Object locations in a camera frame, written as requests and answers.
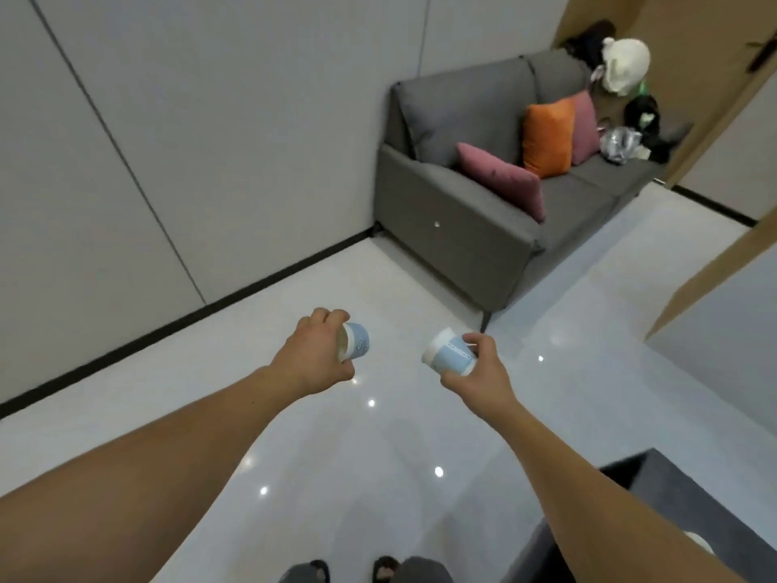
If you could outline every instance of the black slipper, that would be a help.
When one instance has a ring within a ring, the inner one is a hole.
[[[390,569],[396,573],[396,570],[399,568],[399,561],[394,557],[389,556],[380,557],[379,559],[375,560],[374,564],[372,565],[372,583],[388,583],[388,581],[391,581],[391,577],[378,579],[378,571],[382,568]]]
[[[310,566],[314,567],[314,568],[316,568],[318,570],[323,570],[324,571],[324,581],[325,581],[325,583],[332,583],[332,581],[329,579],[329,565],[327,565],[326,562],[324,562],[321,559],[311,560],[310,561]]]

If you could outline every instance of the pants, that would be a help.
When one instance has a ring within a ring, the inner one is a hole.
[[[286,571],[280,581],[281,583],[323,583],[316,575],[316,568],[307,563],[296,564]],[[453,579],[448,569],[437,561],[410,557],[396,570],[391,583],[453,583]]]

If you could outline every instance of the sofa leg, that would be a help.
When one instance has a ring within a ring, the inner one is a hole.
[[[491,311],[483,311],[483,320],[480,322],[480,332],[485,333],[486,327],[488,327],[489,322],[491,321]]]
[[[383,231],[383,225],[376,221],[370,229],[370,237],[377,237],[381,231]]]

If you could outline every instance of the orange pillow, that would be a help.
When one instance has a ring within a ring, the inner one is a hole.
[[[575,102],[531,104],[524,114],[524,167],[540,178],[567,173],[572,165]]]

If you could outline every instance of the door handle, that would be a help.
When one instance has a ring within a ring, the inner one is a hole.
[[[761,47],[758,55],[756,55],[750,62],[750,65],[747,66],[748,74],[754,74],[756,71],[764,67],[766,62],[772,58],[772,55],[777,52],[777,32],[775,32],[775,34],[772,35],[772,37],[765,43],[751,42],[745,43],[745,45],[747,47]]]

